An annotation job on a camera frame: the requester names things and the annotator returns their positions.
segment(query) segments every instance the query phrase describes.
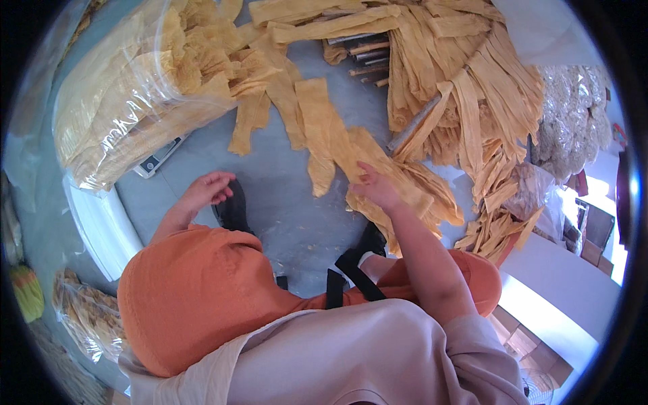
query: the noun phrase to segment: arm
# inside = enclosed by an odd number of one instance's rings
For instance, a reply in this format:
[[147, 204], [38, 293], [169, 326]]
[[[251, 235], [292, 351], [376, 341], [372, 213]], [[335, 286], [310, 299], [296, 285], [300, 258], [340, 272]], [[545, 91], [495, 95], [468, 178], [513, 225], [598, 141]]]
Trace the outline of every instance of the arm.
[[227, 172], [211, 172], [197, 178], [164, 215], [149, 244], [159, 242], [172, 233], [186, 231], [203, 207], [232, 197], [232, 190], [227, 184], [235, 178], [234, 174]]
[[371, 165], [358, 162], [367, 174], [350, 188], [378, 205], [391, 219], [408, 276], [421, 308], [441, 325], [462, 315], [477, 314], [459, 266], [441, 242], [398, 195], [389, 180]]

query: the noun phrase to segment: black sneaker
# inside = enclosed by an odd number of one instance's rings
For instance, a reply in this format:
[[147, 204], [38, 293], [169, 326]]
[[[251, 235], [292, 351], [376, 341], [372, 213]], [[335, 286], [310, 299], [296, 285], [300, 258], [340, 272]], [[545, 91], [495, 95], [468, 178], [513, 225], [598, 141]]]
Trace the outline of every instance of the black sneaker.
[[218, 205], [211, 206], [214, 215], [216, 215], [216, 219], [218, 219], [220, 225], [225, 229], [229, 229], [230, 231], [243, 231], [254, 235], [254, 232], [248, 226], [243, 187], [241, 187], [238, 180], [230, 181], [228, 187], [232, 190], [232, 197], [229, 197]]
[[362, 255], [364, 255], [368, 251], [372, 251], [377, 255], [387, 257], [387, 255], [385, 254], [386, 244], [387, 240], [384, 236], [382, 236], [382, 233], [380, 232], [376, 224], [369, 221], [369, 223], [365, 227], [364, 232], [362, 233], [362, 236], [360, 237], [358, 245], [355, 248], [347, 249], [347, 251], [344, 252], [342, 256], [340, 256], [339, 259], [335, 262], [335, 265], [338, 268], [342, 268], [340, 266], [357, 267], [360, 258], [362, 258]]

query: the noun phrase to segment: gray floor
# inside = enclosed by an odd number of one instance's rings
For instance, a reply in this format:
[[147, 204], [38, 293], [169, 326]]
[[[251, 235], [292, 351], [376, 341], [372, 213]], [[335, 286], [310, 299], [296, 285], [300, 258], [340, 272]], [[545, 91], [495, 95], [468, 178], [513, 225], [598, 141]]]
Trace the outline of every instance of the gray floor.
[[[29, 201], [14, 193], [16, 210], [23, 227], [23, 241], [29, 264], [37, 273], [46, 300], [43, 320], [77, 360], [107, 385], [123, 391], [128, 380], [117, 366], [101, 359], [92, 364], [84, 358], [56, 322], [49, 305], [53, 273], [67, 266], [79, 278], [108, 294], [115, 295], [117, 282], [109, 283], [99, 272], [84, 249], [62, 190], [62, 172], [54, 153], [51, 134], [51, 109], [61, 81], [121, 17], [138, 1], [110, 0], [98, 12], [91, 26], [81, 34], [54, 78], [40, 143], [40, 162], [36, 183], [36, 210], [30, 212]], [[236, 24], [249, 21], [248, 8]], [[325, 76], [329, 95], [347, 126], [365, 126], [381, 145], [390, 137], [386, 116], [386, 87], [381, 89], [360, 83], [347, 71], [350, 60], [330, 66], [321, 57], [318, 41], [301, 41], [289, 46], [288, 57], [299, 67], [304, 79]], [[319, 199], [310, 194], [306, 172], [308, 152], [293, 151], [283, 122], [272, 107], [267, 128], [252, 134], [252, 153], [238, 157], [227, 152], [236, 111], [230, 111], [204, 128], [196, 130], [165, 162], [158, 173], [143, 179], [129, 172], [117, 183], [117, 191], [126, 212], [144, 245], [153, 235], [166, 210], [178, 199], [196, 177], [211, 170], [228, 170], [237, 174], [248, 200], [248, 218], [261, 239], [273, 269], [288, 276], [290, 290], [302, 297], [325, 290], [327, 266], [352, 246], [366, 224], [358, 213], [345, 211], [344, 195], [348, 181], [338, 170], [330, 192]], [[470, 212], [472, 182], [463, 172], [452, 167], [434, 168], [451, 182], [457, 202]], [[217, 226], [216, 220], [203, 210], [196, 223]], [[450, 246], [465, 233], [465, 227], [441, 226], [443, 242]]]

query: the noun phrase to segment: white scale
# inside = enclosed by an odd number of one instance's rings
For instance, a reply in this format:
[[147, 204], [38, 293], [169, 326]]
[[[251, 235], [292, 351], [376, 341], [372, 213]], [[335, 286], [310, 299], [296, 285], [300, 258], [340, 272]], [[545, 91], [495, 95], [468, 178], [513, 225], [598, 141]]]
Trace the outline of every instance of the white scale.
[[133, 168], [133, 170], [145, 179], [151, 178], [162, 163], [164, 163], [168, 157], [178, 149], [180, 144], [184, 142], [186, 138], [187, 137], [184, 135], [175, 138], [173, 141], [158, 149], [154, 154], [142, 160]]

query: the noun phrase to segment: fan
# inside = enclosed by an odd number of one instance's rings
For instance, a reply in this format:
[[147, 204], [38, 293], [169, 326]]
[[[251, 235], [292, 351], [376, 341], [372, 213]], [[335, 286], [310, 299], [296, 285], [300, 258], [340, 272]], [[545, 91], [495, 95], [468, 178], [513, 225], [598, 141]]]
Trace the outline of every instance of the fan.
[[524, 395], [531, 405], [550, 405], [553, 398], [553, 382], [545, 373], [533, 369], [522, 369]]

